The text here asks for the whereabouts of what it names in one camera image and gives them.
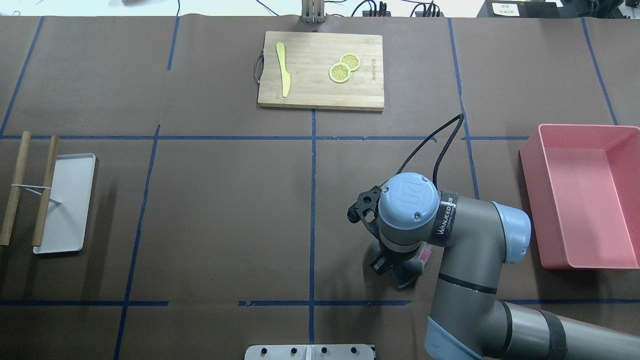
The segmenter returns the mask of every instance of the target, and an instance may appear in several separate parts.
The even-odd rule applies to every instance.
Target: yellow toy knife
[[[282,97],[289,96],[291,89],[291,75],[287,72],[285,65],[285,49],[284,44],[279,42],[276,44],[276,52],[278,53],[278,61],[280,62],[280,75],[282,77]]]

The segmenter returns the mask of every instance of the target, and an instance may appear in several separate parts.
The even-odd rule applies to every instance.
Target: blue tape line
[[[316,317],[316,308],[313,305],[309,306],[309,343],[316,343],[316,328],[314,325],[314,318]]]
[[[308,300],[239,301],[238,306],[309,306],[310,303]]]
[[[0,127],[0,136],[4,134],[4,129],[6,128],[6,123],[9,121],[9,116],[11,115],[11,109],[13,108],[13,103],[15,102],[15,98],[18,95],[18,90],[20,89],[20,84],[22,84],[22,79],[24,78],[24,73],[27,71],[27,66],[29,65],[29,60],[31,59],[31,54],[33,54],[33,48],[36,46],[36,41],[38,41],[38,36],[40,36],[40,30],[42,29],[42,23],[44,23],[44,16],[40,17],[40,22],[38,23],[38,28],[36,29],[36,33],[33,35],[33,40],[31,41],[31,47],[29,48],[29,52],[27,53],[27,57],[24,59],[24,64],[22,64],[22,70],[20,71],[20,76],[18,76],[18,82],[15,84],[15,88],[13,89],[13,95],[11,95],[11,100],[9,101],[9,107],[6,109],[6,113],[4,114],[4,120],[2,121],[2,126]]]
[[[18,135],[0,136],[2,139],[7,140],[20,140],[22,137]],[[49,140],[51,135],[35,135],[31,137],[32,140]],[[153,136],[84,136],[84,135],[63,135],[60,136],[60,140],[153,140]]]
[[[377,301],[315,301],[316,306],[405,306],[411,304],[409,300],[377,300]]]
[[[124,301],[3,300],[0,306],[124,306]],[[169,302],[132,301],[129,306],[169,306]]]
[[[129,266],[129,278],[127,279],[127,288],[124,293],[124,305],[122,306],[122,315],[120,316],[120,327],[118,328],[118,338],[116,340],[116,348],[113,359],[120,357],[120,346],[122,345],[122,334],[124,333],[124,325],[127,319],[127,306],[129,305],[129,297],[131,296],[131,284],[133,283],[133,274],[136,269],[136,258],[138,257],[138,248],[140,246],[140,236],[142,235],[142,221],[145,218],[145,210],[147,208],[147,199],[149,195],[149,183],[151,182],[151,172],[154,169],[156,160],[156,149],[158,145],[158,136],[160,134],[160,125],[156,128],[154,135],[154,144],[151,148],[151,158],[149,159],[149,168],[147,170],[147,181],[145,182],[145,193],[142,196],[142,205],[140,206],[140,217],[138,218],[138,230],[136,231],[136,241],[133,244],[133,253],[131,254],[131,265]]]
[[[611,106],[611,100],[609,100],[609,93],[607,93],[607,88],[606,86],[604,86],[604,81],[602,80],[600,67],[598,66],[598,60],[596,60],[596,54],[593,52],[593,46],[591,46],[591,37],[589,36],[589,29],[587,29],[587,20],[585,17],[582,17],[582,29],[584,30],[584,37],[587,39],[587,46],[589,47],[589,54],[591,54],[593,67],[596,69],[596,75],[598,76],[598,81],[600,82],[600,87],[602,88],[604,99],[607,102],[607,107],[609,108],[611,120],[613,121],[614,125],[618,125],[618,119],[616,119],[616,114],[613,112],[613,107]]]
[[[313,344],[316,299],[316,110],[311,109],[311,229],[309,233],[309,343]]]
[[[113,352],[113,360],[120,358],[120,347],[122,346],[122,334],[124,333],[124,323],[127,319],[127,306],[122,307],[120,314],[120,326],[118,326],[118,338],[116,339],[116,349]]]
[[[528,136],[465,136],[465,140],[528,140]]]
[[[173,63],[173,52],[175,50],[175,41],[178,38],[178,25],[180,24],[180,17],[175,17],[175,25],[173,26],[173,40],[171,41],[171,52],[169,53],[169,62],[166,64],[166,70],[171,71],[171,64]]]
[[[405,306],[410,300],[276,300],[276,301],[239,301],[239,307],[249,306]]]
[[[169,306],[168,301],[130,301],[128,306]]]
[[[453,65],[456,69],[456,81],[458,82],[458,97],[460,98],[460,110],[463,114],[465,114],[465,140],[467,141],[467,153],[469,156],[469,166],[471,167],[471,178],[474,183],[474,195],[476,199],[480,199],[480,192],[478,191],[478,180],[476,177],[476,164],[474,163],[473,150],[471,148],[471,140],[469,137],[471,136],[469,131],[469,117],[467,116],[467,111],[465,110],[465,104],[462,101],[462,80],[460,78],[460,66],[458,65],[458,54],[456,52],[456,40],[453,35],[453,21],[451,18],[447,18],[449,22],[449,38],[451,40],[451,52],[453,55]]]
[[[20,135],[0,136],[0,139],[20,140]],[[51,135],[33,135],[33,140],[48,140]],[[61,135],[61,140],[155,140],[149,135]],[[278,140],[278,141],[309,141],[311,136],[253,136],[253,135],[161,135],[158,140]],[[316,140],[355,140],[355,141],[416,141],[424,140],[424,136],[317,136]]]
[[[328,140],[424,140],[425,136],[317,136],[316,140],[328,141]],[[433,142],[438,142],[435,137],[432,138]]]
[[[160,140],[311,140],[311,136],[181,136],[164,135]]]
[[[640,299],[527,299],[504,300],[516,305],[633,305],[640,304]]]

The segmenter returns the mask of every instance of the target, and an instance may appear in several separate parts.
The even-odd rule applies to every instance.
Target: lemon slice
[[[351,69],[344,63],[335,63],[329,68],[329,78],[335,83],[342,84],[351,77]]]
[[[360,68],[360,57],[354,53],[346,53],[340,57],[340,62],[343,64],[347,64],[349,70],[356,71]]]

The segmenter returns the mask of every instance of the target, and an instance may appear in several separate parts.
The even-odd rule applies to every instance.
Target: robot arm
[[[496,299],[502,264],[520,262],[529,246],[522,210],[439,192],[424,176],[402,173],[360,194],[348,217],[379,240],[379,274],[422,241],[444,247],[425,341],[436,360],[640,359],[640,338]]]

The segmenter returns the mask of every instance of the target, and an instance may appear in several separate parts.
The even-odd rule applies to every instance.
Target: white label
[[[498,4],[492,3],[493,13],[502,16],[520,16],[517,4]]]

